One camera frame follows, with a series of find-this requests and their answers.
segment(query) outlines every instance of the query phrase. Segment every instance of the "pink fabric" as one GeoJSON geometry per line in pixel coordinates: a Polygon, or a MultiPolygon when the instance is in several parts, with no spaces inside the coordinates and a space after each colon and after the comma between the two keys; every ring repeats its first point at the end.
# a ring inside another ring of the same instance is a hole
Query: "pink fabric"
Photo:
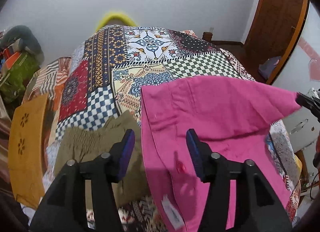
{"type": "MultiPolygon", "coordinates": [[[[266,84],[229,77],[197,76],[141,89],[142,150],[153,199],[169,231],[163,211],[168,195],[185,221],[178,231],[198,230],[209,184],[196,177],[186,145],[194,128],[201,141],[229,160],[254,160],[283,206],[290,191],[265,145],[270,124],[298,110],[296,93],[266,84]]],[[[227,229],[233,227],[235,183],[230,188],[227,229]]]]}

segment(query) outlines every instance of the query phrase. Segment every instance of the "metal screw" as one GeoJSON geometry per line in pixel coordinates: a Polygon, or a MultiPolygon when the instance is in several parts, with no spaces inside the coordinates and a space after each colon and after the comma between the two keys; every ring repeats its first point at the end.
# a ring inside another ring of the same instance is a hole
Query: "metal screw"
{"type": "Polygon", "coordinates": [[[246,160],[245,163],[246,163],[247,165],[249,165],[249,166],[254,166],[254,165],[255,165],[254,161],[251,160],[251,159],[246,160]]]}
{"type": "Polygon", "coordinates": [[[106,159],[106,158],[110,157],[110,153],[104,152],[104,153],[101,154],[101,157],[103,159],[106,159]]]}
{"type": "Polygon", "coordinates": [[[220,154],[214,152],[214,153],[211,154],[211,158],[213,158],[213,159],[219,159],[219,158],[220,158],[220,154]]]}
{"type": "Polygon", "coordinates": [[[67,165],[72,166],[75,164],[75,162],[76,162],[75,160],[70,159],[69,161],[67,161],[67,165]]]}

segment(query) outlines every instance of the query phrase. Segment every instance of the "white clothing tag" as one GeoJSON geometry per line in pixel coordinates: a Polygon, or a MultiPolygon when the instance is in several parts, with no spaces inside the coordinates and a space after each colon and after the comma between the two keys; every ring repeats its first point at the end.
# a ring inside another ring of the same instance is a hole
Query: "white clothing tag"
{"type": "Polygon", "coordinates": [[[164,209],[164,212],[166,213],[166,215],[167,215],[170,223],[174,227],[174,229],[177,230],[177,229],[183,227],[184,226],[183,219],[180,216],[178,210],[174,206],[172,206],[167,195],[163,196],[161,204],[164,209]]]}

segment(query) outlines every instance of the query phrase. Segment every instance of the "bed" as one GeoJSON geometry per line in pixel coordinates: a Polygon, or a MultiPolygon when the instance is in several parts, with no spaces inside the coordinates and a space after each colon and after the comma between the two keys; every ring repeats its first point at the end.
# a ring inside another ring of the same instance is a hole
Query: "bed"
{"type": "MultiPolygon", "coordinates": [[[[48,93],[55,117],[44,130],[47,170],[43,185],[54,179],[60,141],[68,127],[102,127],[108,117],[126,110],[140,123],[140,87],[195,75],[220,75],[255,81],[229,51],[199,39],[193,31],[158,27],[105,26],[83,42],[71,57],[59,58],[33,76],[23,102],[48,93]]],[[[288,133],[280,120],[270,127],[266,145],[286,188],[286,206],[293,220],[300,181],[288,133]]],[[[133,231],[166,231],[152,197],[146,195],[119,208],[125,227],[133,231]]],[[[94,227],[94,213],[87,210],[94,227]]]]}

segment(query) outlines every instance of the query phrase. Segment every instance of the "olive green garment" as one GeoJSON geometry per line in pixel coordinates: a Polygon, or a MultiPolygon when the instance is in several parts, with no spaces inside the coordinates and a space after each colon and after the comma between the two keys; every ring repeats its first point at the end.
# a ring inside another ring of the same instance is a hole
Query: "olive green garment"
{"type": "MultiPolygon", "coordinates": [[[[69,159],[75,159],[79,163],[86,162],[108,152],[113,144],[122,140],[127,129],[134,131],[135,145],[125,177],[118,184],[112,184],[116,205],[120,207],[150,194],[142,160],[141,130],[129,111],[125,111],[118,118],[110,117],[97,131],[67,128],[54,166],[55,176],[69,159]]],[[[86,180],[85,191],[86,207],[92,209],[90,180],[86,180]]]]}

